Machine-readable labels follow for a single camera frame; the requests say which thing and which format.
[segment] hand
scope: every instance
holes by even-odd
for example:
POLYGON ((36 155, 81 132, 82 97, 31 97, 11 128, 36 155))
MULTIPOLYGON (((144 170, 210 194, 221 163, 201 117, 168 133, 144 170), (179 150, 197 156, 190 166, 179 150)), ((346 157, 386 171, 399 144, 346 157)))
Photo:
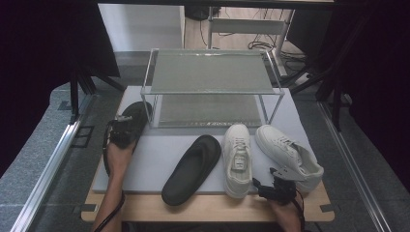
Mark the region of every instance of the hand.
MULTIPOLYGON (((302 207, 302 196, 298 193, 295 199, 302 207)), ((301 232, 299 212, 292 202, 289 202, 287 205, 280 205, 277 201, 268 200, 268 203, 274 212, 277 223, 285 232, 301 232)))
POLYGON ((124 175, 131 162, 132 150, 135 142, 131 143, 126 149, 120 149, 113 143, 107 145, 108 166, 112 175, 124 175))

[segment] black loafer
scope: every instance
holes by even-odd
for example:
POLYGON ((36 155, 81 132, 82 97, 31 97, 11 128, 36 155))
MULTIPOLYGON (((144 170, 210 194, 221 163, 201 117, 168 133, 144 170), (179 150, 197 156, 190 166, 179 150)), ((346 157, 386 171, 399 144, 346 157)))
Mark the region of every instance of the black loafer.
POLYGON ((152 112, 152 106, 147 102, 145 107, 144 102, 138 101, 130 104, 121 115, 118 115, 115 120, 108 122, 105 128, 105 134, 102 143, 102 156, 106 173, 109 176, 109 167, 107 160, 106 145, 108 142, 114 143, 120 149, 127 148, 132 142, 136 144, 144 131, 145 125, 148 122, 147 110, 149 114, 152 112))
POLYGON ((220 143, 211 135, 199 136, 178 162, 162 189, 162 200, 170 206, 186 202, 206 180, 220 160, 220 143))

